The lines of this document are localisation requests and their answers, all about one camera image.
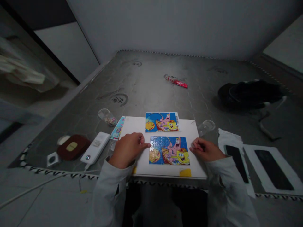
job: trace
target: yellow tape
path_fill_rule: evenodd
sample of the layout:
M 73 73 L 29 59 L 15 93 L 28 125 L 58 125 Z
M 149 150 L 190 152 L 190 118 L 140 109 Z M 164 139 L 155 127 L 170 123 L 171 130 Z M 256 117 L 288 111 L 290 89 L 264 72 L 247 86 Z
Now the yellow tape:
M 180 171 L 180 176 L 181 177 L 191 177 L 192 176 L 192 171 L 191 169 L 185 169 Z
M 137 172 L 137 167 L 135 166 L 135 167 L 133 168 L 132 174 L 136 174 L 136 172 Z

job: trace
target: brown case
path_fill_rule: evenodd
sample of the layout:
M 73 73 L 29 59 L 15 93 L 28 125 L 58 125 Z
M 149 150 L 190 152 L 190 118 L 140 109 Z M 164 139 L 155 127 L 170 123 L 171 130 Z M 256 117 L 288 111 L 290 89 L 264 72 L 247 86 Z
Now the brown case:
M 91 142 L 81 135 L 72 135 L 64 144 L 58 147 L 57 153 L 63 160 L 77 159 L 89 147 Z

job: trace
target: white sweatshirt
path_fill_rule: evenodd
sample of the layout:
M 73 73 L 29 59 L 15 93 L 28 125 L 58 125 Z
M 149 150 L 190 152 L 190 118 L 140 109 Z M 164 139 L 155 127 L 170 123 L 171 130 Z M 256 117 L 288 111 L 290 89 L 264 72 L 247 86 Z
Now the white sweatshirt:
M 83 226 L 122 226 L 126 178 L 133 165 L 118 169 L 104 161 Z M 205 162 L 208 169 L 208 226 L 259 226 L 254 207 L 232 157 Z

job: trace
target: gray mattress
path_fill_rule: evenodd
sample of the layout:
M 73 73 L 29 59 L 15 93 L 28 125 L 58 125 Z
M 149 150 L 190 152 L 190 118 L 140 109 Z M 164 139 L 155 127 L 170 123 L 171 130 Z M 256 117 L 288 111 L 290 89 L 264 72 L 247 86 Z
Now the gray mattress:
M 188 89 L 171 84 L 163 76 L 169 74 L 188 84 Z M 121 116 L 144 117 L 145 112 L 178 112 L 180 119 L 195 120 L 201 124 L 210 119 L 216 130 L 205 139 L 217 144 L 217 129 L 240 135 L 245 144 L 277 147 L 288 163 L 303 179 L 302 148 L 303 111 L 294 97 L 274 112 L 264 124 L 282 139 L 271 142 L 258 128 L 258 111 L 236 113 L 221 106 L 218 89 L 226 83 L 264 79 L 277 83 L 264 71 L 246 61 L 218 60 L 201 57 L 122 51 L 106 65 L 88 87 L 78 94 L 56 118 L 41 132 L 27 151 L 25 162 L 34 167 L 46 168 L 47 155 L 57 150 L 57 140 L 63 135 L 81 134 L 92 141 L 98 132 L 111 133 L 98 118 L 98 111 L 108 108 L 116 118 Z M 100 170 L 104 158 L 111 154 L 110 142 L 91 170 Z M 249 174 L 256 193 L 264 193 L 253 166 L 246 157 Z M 80 158 L 63 161 L 50 169 L 82 171 L 85 164 Z M 185 179 L 137 177 L 135 180 L 185 184 L 203 187 L 204 182 Z

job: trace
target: charging cable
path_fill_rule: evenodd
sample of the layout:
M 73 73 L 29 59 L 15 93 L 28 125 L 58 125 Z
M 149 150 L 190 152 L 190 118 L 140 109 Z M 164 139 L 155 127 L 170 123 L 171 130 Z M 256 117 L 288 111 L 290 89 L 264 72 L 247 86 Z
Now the charging cable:
M 89 167 L 91 167 L 91 165 L 90 165 L 90 164 L 86 164 L 83 173 L 85 173 L 85 172 L 89 169 Z M 84 174 L 81 175 L 81 176 L 79 177 L 79 189 L 80 189 L 80 193 L 87 193 L 87 190 L 83 190 L 83 191 L 81 190 L 81 178 L 82 178 L 83 176 L 84 176 Z
M 89 166 L 90 166 L 90 165 L 87 164 L 86 167 L 85 167 L 85 170 L 87 170 L 87 169 L 89 168 Z M 26 191 L 20 193 L 19 195 L 16 195 L 15 197 L 13 197 L 13 198 L 11 198 L 11 199 L 5 201 L 4 203 L 0 204 L 0 210 L 1 210 L 3 207 L 5 207 L 6 205 L 10 204 L 11 202 L 13 202 L 13 201 L 15 201 L 16 199 L 20 198 L 21 196 L 24 196 L 25 194 L 27 194 L 27 193 L 29 193 L 29 192 L 35 190 L 36 188 L 39 188 L 39 187 L 41 187 L 42 185 L 45 185 L 45 184 L 47 184 L 47 183 L 49 183 L 49 182 L 51 182 L 51 181 L 53 181 L 53 180 L 56 180 L 56 179 L 58 179 L 58 178 L 60 178 L 60 177 L 66 176 L 66 175 L 68 175 L 68 174 L 81 174 L 81 173 L 89 173 L 89 172 L 96 172 L 96 171 L 100 171 L 100 170 L 90 170 L 90 171 L 82 171 L 82 172 L 67 172 L 67 173 L 64 173 L 64 174 L 62 174 L 62 175 L 60 175 L 60 176 L 54 177 L 54 178 L 52 178 L 52 179 L 50 179 L 50 180 L 48 180 L 48 181 L 45 181 L 45 182 L 43 182 L 43 183 L 41 183 L 41 184 L 38 184 L 38 185 L 36 185 L 36 186 L 34 186 L 34 187 L 32 187 L 32 188 L 30 188 L 30 189 L 28 189 L 28 190 L 26 190 Z

